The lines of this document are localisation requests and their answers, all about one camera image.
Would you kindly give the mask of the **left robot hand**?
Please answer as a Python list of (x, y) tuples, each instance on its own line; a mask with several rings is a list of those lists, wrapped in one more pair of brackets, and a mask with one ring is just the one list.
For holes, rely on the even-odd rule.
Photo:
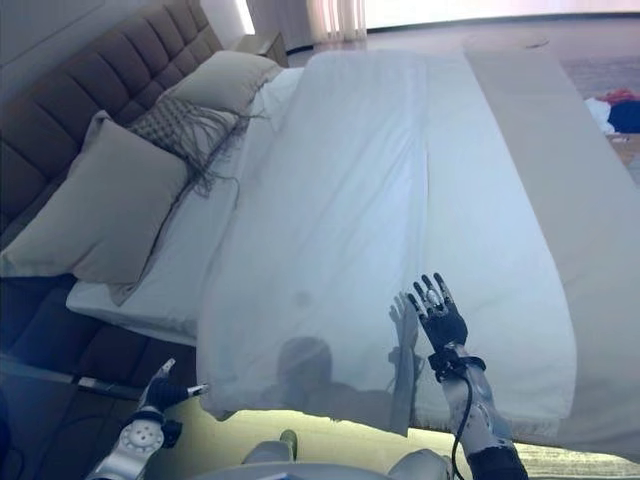
[(154, 410), (164, 413), (167, 409), (190, 398), (204, 395), (209, 391), (208, 384), (183, 386), (174, 384), (170, 374), (176, 364), (169, 358), (152, 376), (139, 399), (136, 411)]

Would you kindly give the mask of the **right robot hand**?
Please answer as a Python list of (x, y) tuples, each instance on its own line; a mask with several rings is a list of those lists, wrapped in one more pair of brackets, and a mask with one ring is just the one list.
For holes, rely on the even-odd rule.
[(465, 320), (439, 273), (433, 278), (422, 274), (407, 298), (435, 353), (465, 345), (468, 336)]

